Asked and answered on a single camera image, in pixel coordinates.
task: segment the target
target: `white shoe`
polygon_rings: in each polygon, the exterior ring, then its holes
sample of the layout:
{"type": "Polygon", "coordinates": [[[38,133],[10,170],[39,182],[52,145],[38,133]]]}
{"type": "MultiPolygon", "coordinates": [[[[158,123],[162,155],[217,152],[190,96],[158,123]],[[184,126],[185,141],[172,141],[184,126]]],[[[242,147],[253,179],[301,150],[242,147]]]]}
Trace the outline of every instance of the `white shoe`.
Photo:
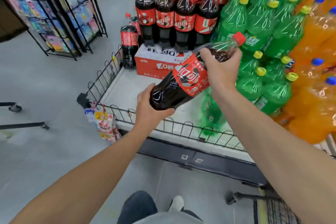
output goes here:
{"type": "Polygon", "coordinates": [[[184,200],[181,196],[175,196],[170,203],[169,212],[180,212],[184,208],[184,200]]]}

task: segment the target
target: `jeans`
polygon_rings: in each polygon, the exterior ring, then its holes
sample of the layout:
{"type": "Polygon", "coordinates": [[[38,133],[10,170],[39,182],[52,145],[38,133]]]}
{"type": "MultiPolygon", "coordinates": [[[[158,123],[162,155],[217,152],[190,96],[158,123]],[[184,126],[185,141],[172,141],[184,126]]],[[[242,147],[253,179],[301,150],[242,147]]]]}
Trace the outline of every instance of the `jeans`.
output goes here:
{"type": "MultiPolygon", "coordinates": [[[[117,224],[132,224],[158,212],[153,198],[145,191],[133,193],[124,203],[117,224]]],[[[181,210],[200,219],[190,210],[181,210]]]]}

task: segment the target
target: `gray floor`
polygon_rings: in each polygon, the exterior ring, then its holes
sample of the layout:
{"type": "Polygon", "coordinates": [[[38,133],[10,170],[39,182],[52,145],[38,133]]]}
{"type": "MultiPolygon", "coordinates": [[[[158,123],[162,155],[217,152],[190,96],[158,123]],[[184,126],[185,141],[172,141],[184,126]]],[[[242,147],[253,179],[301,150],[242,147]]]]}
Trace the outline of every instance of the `gray floor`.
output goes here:
{"type": "MultiPolygon", "coordinates": [[[[27,34],[0,44],[0,102],[16,101],[24,110],[0,108],[0,124],[45,121],[40,128],[13,130],[0,139],[0,224],[8,223],[39,192],[57,178],[107,146],[76,103],[87,83],[120,44],[125,12],[134,13],[134,0],[98,0],[108,38],[97,39],[94,54],[78,62],[47,57],[27,34]]],[[[181,169],[176,164],[137,155],[93,223],[116,223],[122,204],[133,192],[146,190],[159,211],[167,210],[177,194],[185,208],[210,223],[253,223],[252,202],[227,206],[228,190],[257,193],[254,188],[214,174],[181,169]]]]}

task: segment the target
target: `red label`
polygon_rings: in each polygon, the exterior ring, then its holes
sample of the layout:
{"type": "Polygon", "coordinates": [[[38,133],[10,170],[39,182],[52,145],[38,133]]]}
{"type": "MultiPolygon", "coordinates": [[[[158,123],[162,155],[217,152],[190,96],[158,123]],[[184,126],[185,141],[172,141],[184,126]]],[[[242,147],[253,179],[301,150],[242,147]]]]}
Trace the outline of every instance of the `red label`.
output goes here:
{"type": "Polygon", "coordinates": [[[181,32],[188,32],[194,28],[196,14],[183,16],[175,13],[175,28],[181,32]]]}
{"type": "Polygon", "coordinates": [[[120,32],[121,44],[124,46],[138,46],[138,34],[134,32],[120,32]]]}
{"type": "Polygon", "coordinates": [[[192,97],[209,87],[208,72],[195,54],[175,66],[173,75],[179,86],[192,97]]]}
{"type": "Polygon", "coordinates": [[[155,23],[155,8],[149,10],[136,9],[138,14],[138,23],[141,25],[153,25],[155,23]]]}
{"type": "Polygon", "coordinates": [[[170,28],[174,26],[175,12],[160,12],[156,10],[156,24],[161,28],[170,28]]]}
{"type": "Polygon", "coordinates": [[[196,15],[195,30],[201,34],[211,34],[216,26],[217,18],[207,19],[196,15]]]}

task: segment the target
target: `left hand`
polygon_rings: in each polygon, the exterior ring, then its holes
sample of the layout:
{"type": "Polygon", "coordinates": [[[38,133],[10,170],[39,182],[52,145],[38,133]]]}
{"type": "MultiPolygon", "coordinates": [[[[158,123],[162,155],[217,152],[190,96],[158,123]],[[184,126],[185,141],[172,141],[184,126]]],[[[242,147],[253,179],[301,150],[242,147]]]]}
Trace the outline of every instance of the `left hand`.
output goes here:
{"type": "Polygon", "coordinates": [[[150,84],[144,91],[138,95],[138,104],[136,106],[136,118],[134,128],[145,131],[150,134],[164,118],[173,115],[174,108],[164,111],[155,110],[149,103],[151,91],[155,83],[150,84]]]}

